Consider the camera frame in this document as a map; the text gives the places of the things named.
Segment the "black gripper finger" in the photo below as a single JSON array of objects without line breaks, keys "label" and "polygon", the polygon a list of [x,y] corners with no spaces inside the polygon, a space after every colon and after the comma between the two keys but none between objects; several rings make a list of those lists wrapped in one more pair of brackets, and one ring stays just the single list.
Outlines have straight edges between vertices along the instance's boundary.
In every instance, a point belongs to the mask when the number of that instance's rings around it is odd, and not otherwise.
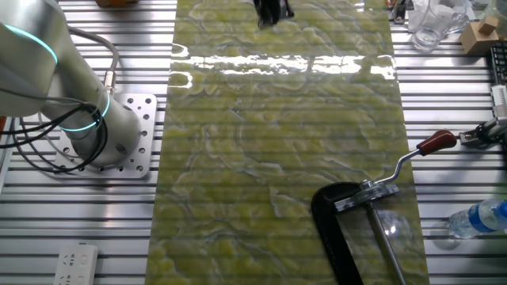
[{"label": "black gripper finger", "polygon": [[295,13],[292,9],[288,0],[278,0],[279,4],[279,18],[291,18],[295,16]]},{"label": "black gripper finger", "polygon": [[273,26],[277,17],[277,4],[275,0],[254,0],[258,16],[257,26],[264,28]]}]

